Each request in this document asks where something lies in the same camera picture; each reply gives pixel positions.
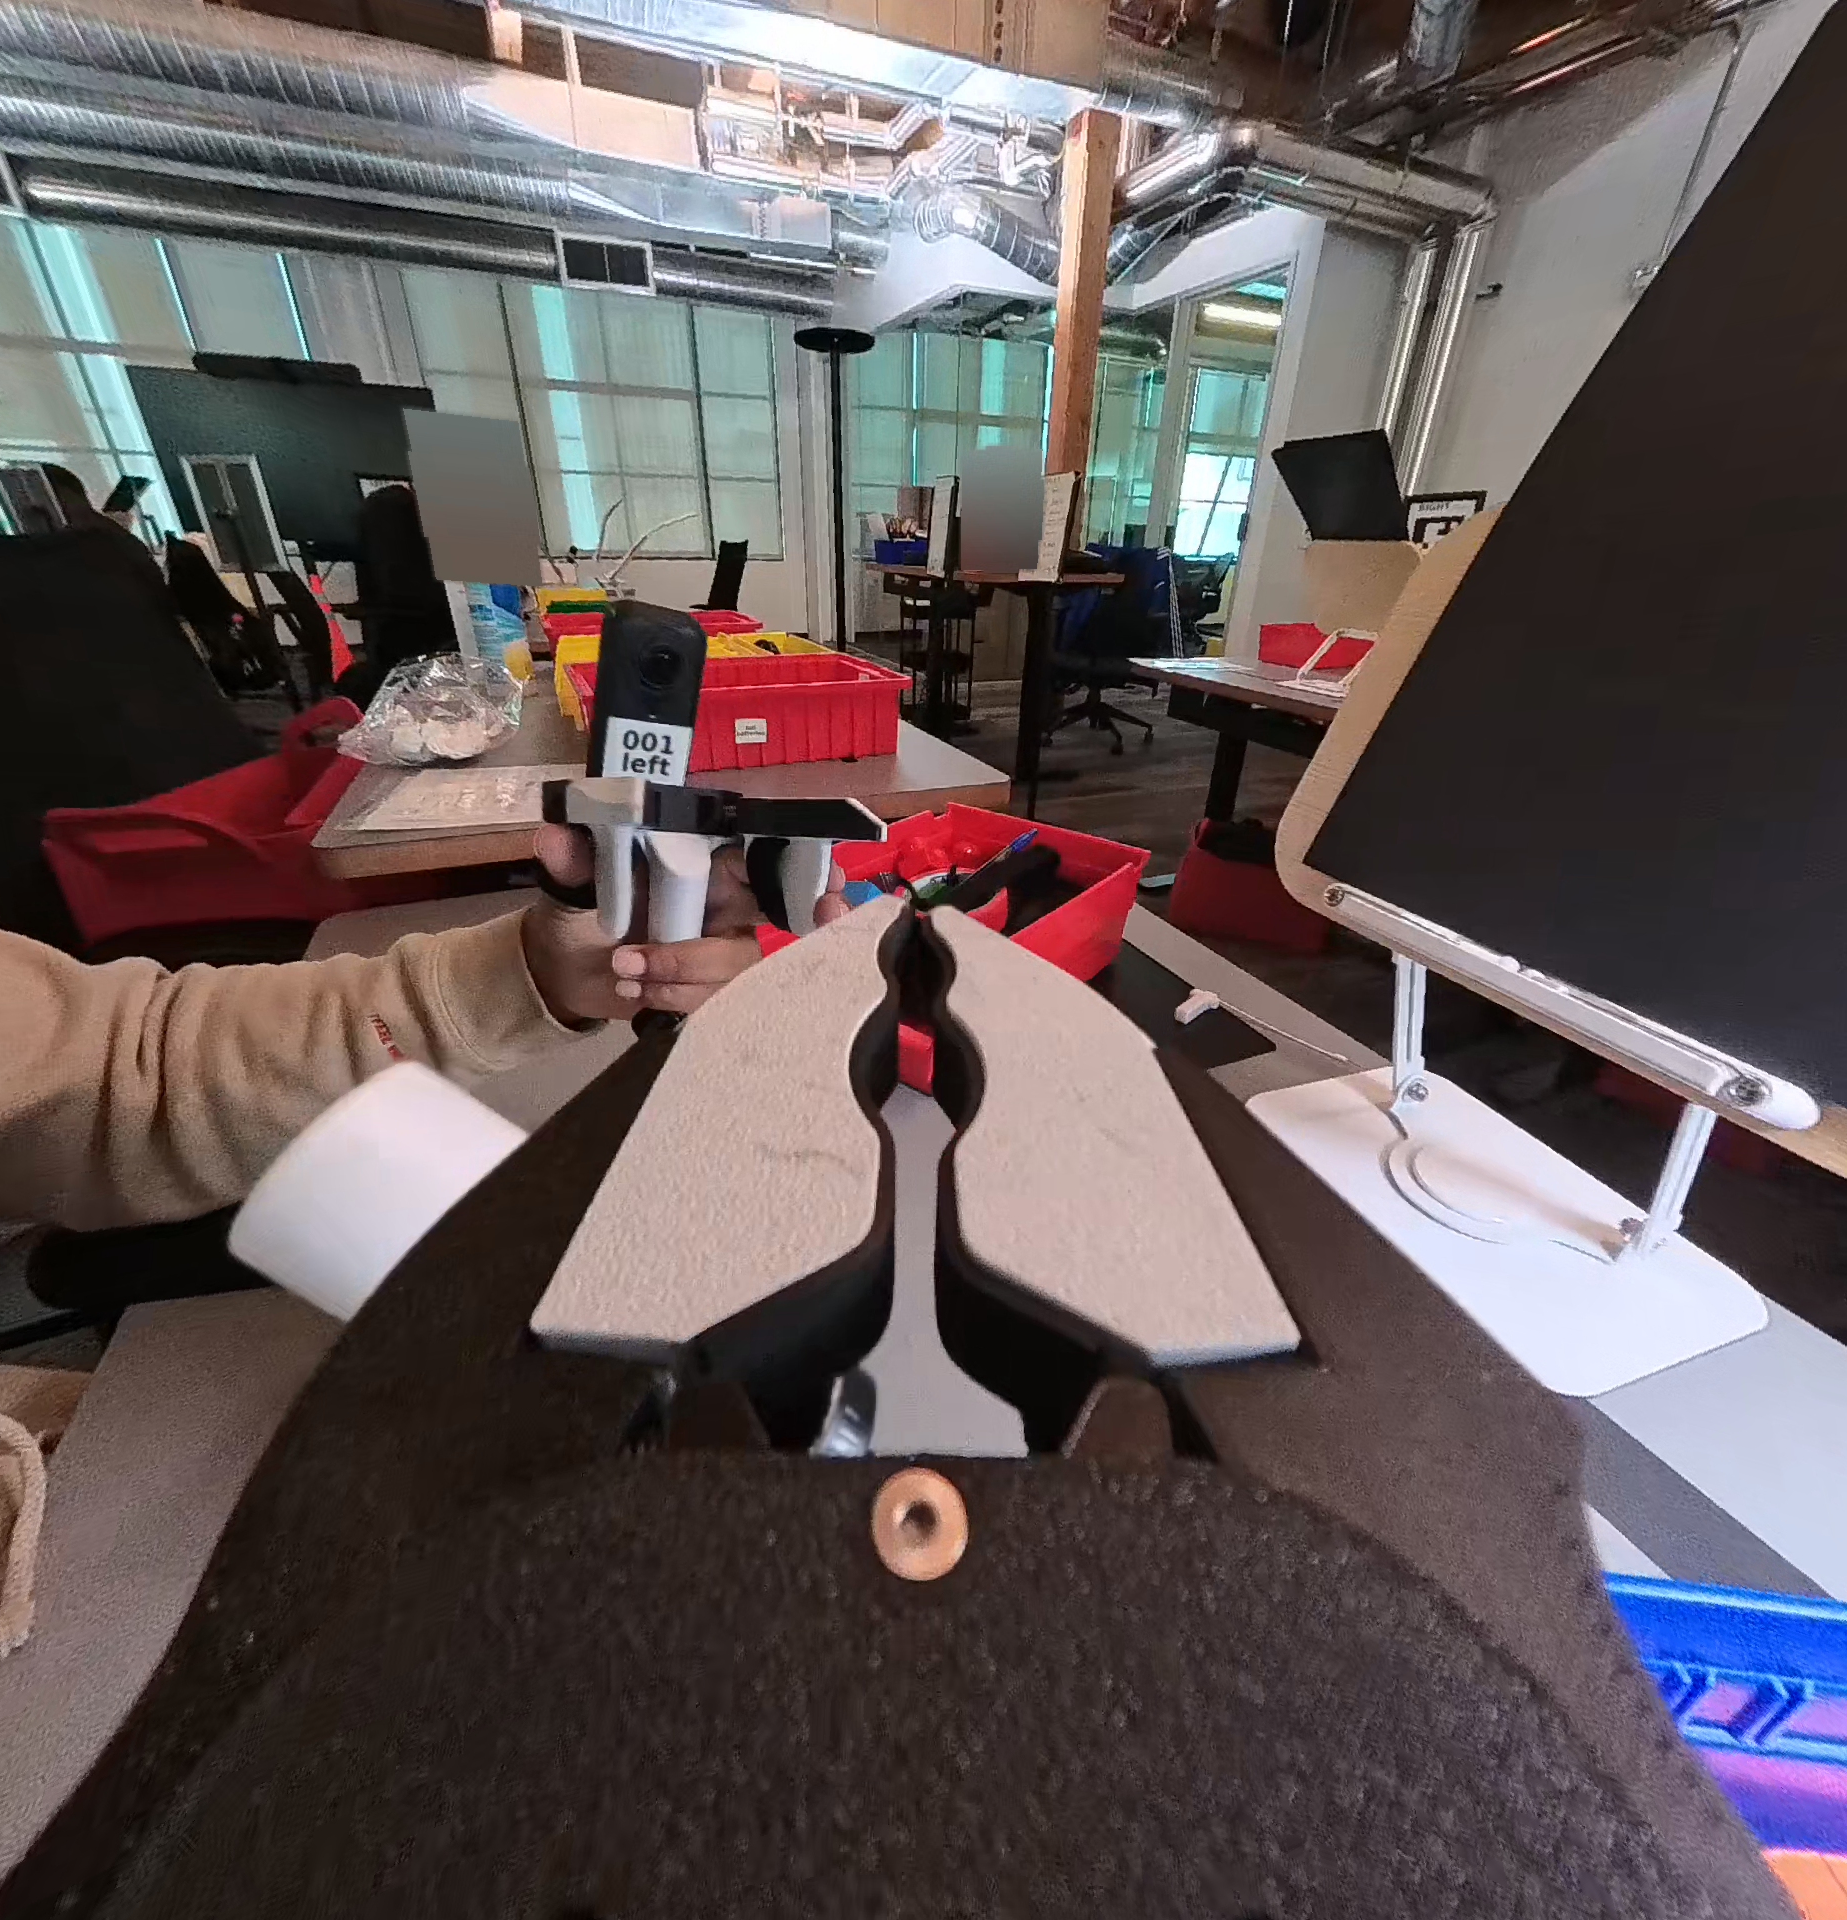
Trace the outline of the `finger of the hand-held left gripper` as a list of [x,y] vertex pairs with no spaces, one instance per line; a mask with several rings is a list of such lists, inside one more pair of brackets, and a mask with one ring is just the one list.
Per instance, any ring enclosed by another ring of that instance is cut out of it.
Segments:
[[831,891],[833,845],[887,843],[887,821],[863,798],[734,798],[744,873],[764,921],[814,933],[819,898]]

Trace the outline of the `metal air duct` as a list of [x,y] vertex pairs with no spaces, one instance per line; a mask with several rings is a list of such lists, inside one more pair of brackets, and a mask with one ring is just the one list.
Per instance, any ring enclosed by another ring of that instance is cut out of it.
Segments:
[[[70,215],[257,227],[230,186],[644,240],[659,292],[869,322],[1055,292],[1067,129],[1107,112],[1107,283],[1199,222],[1294,214],[1445,266],[1497,227],[1461,170],[1330,142],[1111,5],[0,5],[0,149]],[[86,175],[175,175],[125,214]]]

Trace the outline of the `blue plastic bin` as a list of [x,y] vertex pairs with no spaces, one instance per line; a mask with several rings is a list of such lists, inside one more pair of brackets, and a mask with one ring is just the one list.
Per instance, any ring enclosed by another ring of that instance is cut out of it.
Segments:
[[1847,1604],[1625,1571],[1603,1585],[1752,1835],[1847,1860]]

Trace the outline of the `white cylindrical bottle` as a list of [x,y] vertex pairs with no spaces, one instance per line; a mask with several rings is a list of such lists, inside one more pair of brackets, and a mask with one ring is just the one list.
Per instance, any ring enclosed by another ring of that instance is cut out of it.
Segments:
[[520,1140],[520,1125],[458,1080],[392,1062],[288,1140],[233,1213],[227,1251],[346,1324]]

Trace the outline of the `clear plastic wrap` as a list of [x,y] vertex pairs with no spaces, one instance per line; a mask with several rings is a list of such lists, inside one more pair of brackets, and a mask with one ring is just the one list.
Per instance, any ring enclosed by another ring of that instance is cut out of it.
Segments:
[[337,751],[362,766],[470,766],[520,725],[526,687],[495,660],[399,660]]

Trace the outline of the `black office chair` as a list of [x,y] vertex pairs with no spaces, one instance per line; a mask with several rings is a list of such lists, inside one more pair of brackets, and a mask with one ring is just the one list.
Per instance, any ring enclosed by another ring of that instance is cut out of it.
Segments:
[[261,761],[164,577],[119,530],[0,534],[0,929],[80,945],[52,807],[119,807]]
[[1173,565],[1162,545],[1121,553],[1121,588],[1104,590],[1091,612],[1055,637],[1055,693],[1043,725],[1053,744],[1071,725],[1107,732],[1107,751],[1121,756],[1121,728],[1140,728],[1153,744],[1153,722],[1119,708],[1107,691],[1136,687],[1136,660],[1162,660],[1180,651],[1180,599]]

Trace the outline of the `dark television screen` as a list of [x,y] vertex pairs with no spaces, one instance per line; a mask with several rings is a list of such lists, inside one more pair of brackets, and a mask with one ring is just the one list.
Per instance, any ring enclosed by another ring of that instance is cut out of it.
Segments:
[[308,361],[125,364],[125,387],[187,534],[203,534],[207,516],[185,461],[257,461],[278,534],[345,565],[362,556],[362,480],[411,480],[404,414],[434,410],[428,387],[362,382]]

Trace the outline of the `red tote bag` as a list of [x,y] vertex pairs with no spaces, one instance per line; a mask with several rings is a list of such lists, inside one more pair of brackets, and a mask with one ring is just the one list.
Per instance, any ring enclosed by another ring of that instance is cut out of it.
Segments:
[[313,839],[362,761],[319,732],[362,722],[320,701],[288,722],[278,751],[119,807],[52,807],[44,861],[86,945],[185,927],[320,927],[380,904],[367,880],[330,879]]

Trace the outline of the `red plastic bin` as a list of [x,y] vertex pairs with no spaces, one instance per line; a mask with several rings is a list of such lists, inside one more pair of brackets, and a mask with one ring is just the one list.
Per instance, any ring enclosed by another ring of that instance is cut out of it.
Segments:
[[1091,982],[1121,954],[1125,921],[1147,861],[1147,851],[1140,845],[1107,843],[1084,830],[1034,826],[994,807],[946,803],[939,810],[914,810],[887,826],[887,843],[877,845],[833,845],[833,868],[844,879],[872,879],[893,898],[914,898],[914,921],[921,927],[933,908],[933,885],[914,891],[893,873],[893,861],[905,843],[955,832],[990,857],[1020,830],[1040,830],[1040,864],[1020,873],[1010,893],[994,893],[965,917],[1014,937],[1043,966]]

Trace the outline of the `wooden standing desk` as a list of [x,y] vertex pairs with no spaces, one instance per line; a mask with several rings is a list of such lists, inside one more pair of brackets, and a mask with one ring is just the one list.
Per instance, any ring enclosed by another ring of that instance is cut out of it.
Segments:
[[942,594],[946,590],[1006,590],[1027,602],[1027,670],[1020,670],[1020,693],[1019,693],[1019,756],[1014,756],[1014,790],[1020,798],[1020,810],[1040,815],[1040,761],[1043,739],[1055,725],[1055,599],[1071,590],[1111,590],[1125,580],[1125,571],[1111,570],[1084,570],[1084,571],[1055,571],[1055,577],[1029,577],[1029,571],[931,571],[928,565],[872,565],[887,588],[905,580],[917,588],[931,599],[928,619],[928,704],[921,704],[921,728],[946,739],[952,732],[952,708],[946,708],[946,637],[942,637]]

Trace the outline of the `wooden table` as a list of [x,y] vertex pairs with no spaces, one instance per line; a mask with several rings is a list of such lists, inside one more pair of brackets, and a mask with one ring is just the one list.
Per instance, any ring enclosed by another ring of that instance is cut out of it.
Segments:
[[[575,774],[581,761],[581,739],[562,710],[549,687],[529,687],[520,704],[520,725],[495,748],[491,766],[520,766],[551,776]],[[326,879],[431,879],[431,873],[476,873],[514,868],[529,857],[529,826],[495,830],[367,830],[367,815],[404,782],[399,770],[362,770],[330,821],[313,839],[313,861]],[[942,744],[909,722],[898,722],[893,756],[863,761],[803,761],[769,770],[697,774],[691,788],[728,788],[758,798],[863,798],[887,821],[905,821],[921,807],[939,810],[946,803],[1010,807],[1014,782],[987,761]]]

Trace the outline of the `person's left forearm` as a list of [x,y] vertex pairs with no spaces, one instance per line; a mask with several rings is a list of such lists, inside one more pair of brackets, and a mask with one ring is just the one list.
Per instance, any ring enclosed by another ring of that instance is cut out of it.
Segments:
[[203,1214],[392,1062],[476,1080],[575,1039],[520,929],[509,911],[382,954],[223,970],[81,966],[0,929],[0,1224]]

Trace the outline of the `red ribbed crate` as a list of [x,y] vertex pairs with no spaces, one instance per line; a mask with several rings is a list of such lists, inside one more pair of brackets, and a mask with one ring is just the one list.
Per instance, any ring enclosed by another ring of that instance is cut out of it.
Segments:
[[707,649],[691,774],[893,756],[909,674],[826,649]]

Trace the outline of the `black floor lamp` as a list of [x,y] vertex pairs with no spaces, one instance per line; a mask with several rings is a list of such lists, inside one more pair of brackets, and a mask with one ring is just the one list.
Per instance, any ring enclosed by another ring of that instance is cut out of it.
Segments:
[[831,461],[831,612],[833,651],[853,651],[853,524],[848,524],[848,378],[844,364],[872,351],[869,330],[814,322],[794,330],[794,346],[820,364],[826,387],[826,461]]

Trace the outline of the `blue bags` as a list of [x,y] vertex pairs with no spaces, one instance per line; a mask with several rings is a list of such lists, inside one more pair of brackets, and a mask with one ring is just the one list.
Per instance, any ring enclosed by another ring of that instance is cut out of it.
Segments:
[[1125,545],[1121,588],[1107,590],[1084,624],[1084,660],[1199,660],[1209,637],[1203,565],[1186,565],[1165,545]]

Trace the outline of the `blue ballpoint pen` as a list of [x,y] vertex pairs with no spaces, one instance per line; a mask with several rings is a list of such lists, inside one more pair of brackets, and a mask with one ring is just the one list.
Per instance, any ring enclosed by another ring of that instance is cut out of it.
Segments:
[[987,898],[1010,893],[1040,864],[1040,830],[1020,830],[973,868],[952,868],[933,885],[939,908],[978,911]]

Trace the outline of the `red fabric bag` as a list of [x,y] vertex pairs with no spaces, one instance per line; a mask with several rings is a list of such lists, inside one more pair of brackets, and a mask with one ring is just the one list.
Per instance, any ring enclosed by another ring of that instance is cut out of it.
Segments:
[[1170,927],[1209,943],[1255,943],[1294,954],[1320,954],[1330,945],[1325,917],[1282,885],[1273,830],[1251,815],[1203,815],[1191,830],[1170,891]]

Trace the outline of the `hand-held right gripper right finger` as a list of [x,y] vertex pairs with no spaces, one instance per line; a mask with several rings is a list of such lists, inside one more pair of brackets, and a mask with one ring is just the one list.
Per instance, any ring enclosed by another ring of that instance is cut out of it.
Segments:
[[1156,1043],[955,908],[928,911],[933,1324],[965,1371],[1183,1371],[1294,1357],[1273,1287]]

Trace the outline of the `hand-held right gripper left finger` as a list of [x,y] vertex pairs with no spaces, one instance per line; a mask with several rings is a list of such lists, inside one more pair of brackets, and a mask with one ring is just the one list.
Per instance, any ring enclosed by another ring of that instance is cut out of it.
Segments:
[[909,929],[905,898],[863,904],[677,1026],[529,1316],[545,1345],[672,1360],[869,1245],[887,1147],[853,1067]]

